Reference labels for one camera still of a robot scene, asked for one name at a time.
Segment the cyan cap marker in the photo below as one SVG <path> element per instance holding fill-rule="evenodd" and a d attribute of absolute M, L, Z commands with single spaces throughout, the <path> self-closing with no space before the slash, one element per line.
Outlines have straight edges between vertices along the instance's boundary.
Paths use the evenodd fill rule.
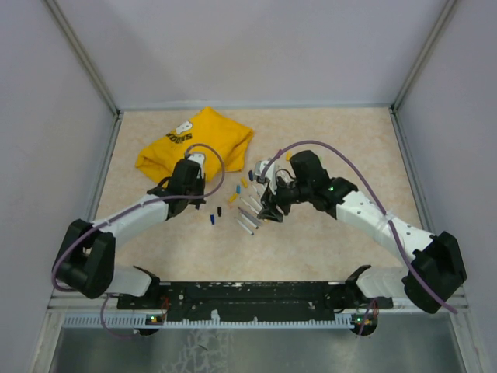
<path fill-rule="evenodd" d="M 252 195 L 249 195 L 249 198 L 258 208 L 262 208 L 262 205 Z"/>

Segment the black cap marker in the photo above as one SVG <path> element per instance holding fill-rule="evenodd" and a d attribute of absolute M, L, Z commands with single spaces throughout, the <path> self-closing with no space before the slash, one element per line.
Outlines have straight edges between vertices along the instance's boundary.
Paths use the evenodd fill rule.
<path fill-rule="evenodd" d="M 259 226 L 257 224 L 255 224 L 253 221 L 251 221 L 248 217 L 246 217 L 245 215 L 241 214 L 241 218 L 243 218 L 251 227 L 253 227 L 254 229 L 259 229 Z"/>

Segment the blue cap whiteboard marker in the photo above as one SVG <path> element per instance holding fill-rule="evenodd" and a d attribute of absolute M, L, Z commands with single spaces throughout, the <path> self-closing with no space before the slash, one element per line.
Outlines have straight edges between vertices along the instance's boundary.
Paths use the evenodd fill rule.
<path fill-rule="evenodd" d="M 239 224 L 250 236 L 253 236 L 255 233 L 239 218 L 234 218 L 234 220 Z"/>

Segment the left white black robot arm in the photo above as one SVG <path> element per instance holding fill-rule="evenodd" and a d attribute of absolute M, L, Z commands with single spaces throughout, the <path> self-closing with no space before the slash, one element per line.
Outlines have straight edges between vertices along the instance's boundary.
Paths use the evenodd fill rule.
<path fill-rule="evenodd" d="M 138 267 L 120 267 L 116 251 L 147 229 L 199 206 L 205 189 L 205 156 L 193 153 L 178 161 L 171 176 L 138 202 L 107 218 L 78 219 L 66 231 L 52 269 L 59 290 L 77 291 L 89 299 L 104 294 L 130 295 L 143 307 L 155 307 L 162 290 L 154 275 Z"/>

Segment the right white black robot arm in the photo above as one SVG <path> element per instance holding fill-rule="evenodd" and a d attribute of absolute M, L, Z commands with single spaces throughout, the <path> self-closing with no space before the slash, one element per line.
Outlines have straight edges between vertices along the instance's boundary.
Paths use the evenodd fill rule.
<path fill-rule="evenodd" d="M 293 173 L 286 181 L 273 160 L 256 163 L 254 178 L 266 187 L 259 218 L 281 222 L 293 205 L 309 203 L 336 221 L 359 229 L 405 266 L 363 270 L 346 289 L 352 305 L 362 308 L 374 298 L 405 296 L 430 314 L 441 308 L 455 310 L 448 301 L 467 274 L 453 235 L 427 232 L 386 212 L 355 184 L 331 177 L 312 151 L 293 155 L 290 165 Z"/>

